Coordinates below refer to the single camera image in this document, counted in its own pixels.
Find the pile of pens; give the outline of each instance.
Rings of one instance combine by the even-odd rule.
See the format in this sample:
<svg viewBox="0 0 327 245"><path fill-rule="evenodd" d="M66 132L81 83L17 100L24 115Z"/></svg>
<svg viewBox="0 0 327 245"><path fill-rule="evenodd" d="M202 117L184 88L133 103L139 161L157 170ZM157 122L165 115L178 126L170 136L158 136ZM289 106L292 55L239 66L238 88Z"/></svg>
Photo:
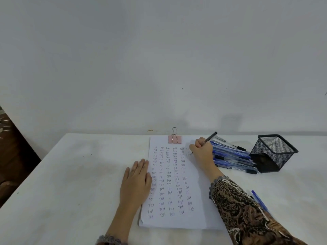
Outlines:
<svg viewBox="0 0 327 245"><path fill-rule="evenodd" d="M213 158L217 167L225 169L238 169L246 171L247 173L257 174L258 169L256 164L251 160L250 152L226 142L220 137L216 139L225 142L225 144L211 140L210 143L213 146Z"/></svg>

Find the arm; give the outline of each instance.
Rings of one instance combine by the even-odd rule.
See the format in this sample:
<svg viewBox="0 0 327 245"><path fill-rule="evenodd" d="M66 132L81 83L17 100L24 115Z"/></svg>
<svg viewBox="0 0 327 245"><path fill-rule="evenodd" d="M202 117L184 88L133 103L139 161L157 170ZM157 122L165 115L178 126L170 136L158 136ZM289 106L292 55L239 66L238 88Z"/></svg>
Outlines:
<svg viewBox="0 0 327 245"><path fill-rule="evenodd" d="M190 145L199 166L211 183L210 196L228 230L233 244L305 244L215 166L212 145L204 138Z"/></svg>
<svg viewBox="0 0 327 245"><path fill-rule="evenodd" d="M100 236L97 245L127 244L129 230L138 208L149 195L152 178L147 173L149 161L135 162L131 171L126 168L120 187L120 203L116 215L106 232Z"/></svg>

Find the white table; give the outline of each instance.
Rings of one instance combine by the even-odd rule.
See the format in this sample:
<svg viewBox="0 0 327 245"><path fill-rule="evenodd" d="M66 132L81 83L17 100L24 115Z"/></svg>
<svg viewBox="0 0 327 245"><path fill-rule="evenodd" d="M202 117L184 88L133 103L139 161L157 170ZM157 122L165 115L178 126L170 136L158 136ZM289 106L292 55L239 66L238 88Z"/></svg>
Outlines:
<svg viewBox="0 0 327 245"><path fill-rule="evenodd" d="M223 137L247 149L257 140L257 136ZM225 169L223 173L247 192L255 190L292 235L308 244L325 244L327 137L285 139L299 153L280 172L252 175ZM115 214L125 168L147 158L148 152L149 136L66 134L0 209L0 244L94 244ZM231 243L219 231L139 228L137 216L129 242Z"/></svg>

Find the pink binder clip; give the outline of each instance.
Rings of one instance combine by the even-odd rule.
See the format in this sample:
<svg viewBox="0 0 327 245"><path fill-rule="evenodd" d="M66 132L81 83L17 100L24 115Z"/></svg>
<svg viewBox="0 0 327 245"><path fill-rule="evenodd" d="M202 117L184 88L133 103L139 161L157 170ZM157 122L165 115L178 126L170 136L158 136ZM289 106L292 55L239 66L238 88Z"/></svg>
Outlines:
<svg viewBox="0 0 327 245"><path fill-rule="evenodd" d="M182 136L177 135L177 127L173 127L172 130L173 134L168 136L168 143L182 143Z"/></svg>

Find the white paper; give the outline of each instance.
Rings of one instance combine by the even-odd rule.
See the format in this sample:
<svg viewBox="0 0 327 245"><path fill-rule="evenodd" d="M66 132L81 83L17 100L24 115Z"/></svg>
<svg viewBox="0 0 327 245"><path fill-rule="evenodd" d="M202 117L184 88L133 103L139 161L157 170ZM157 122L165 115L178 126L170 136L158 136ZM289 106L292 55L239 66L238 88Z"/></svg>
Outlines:
<svg viewBox="0 0 327 245"><path fill-rule="evenodd" d="M152 186L142 205L140 226L225 230L209 199L210 182L198 169L189 149L197 136L182 136L182 144L168 144L168 136L150 140Z"/></svg>

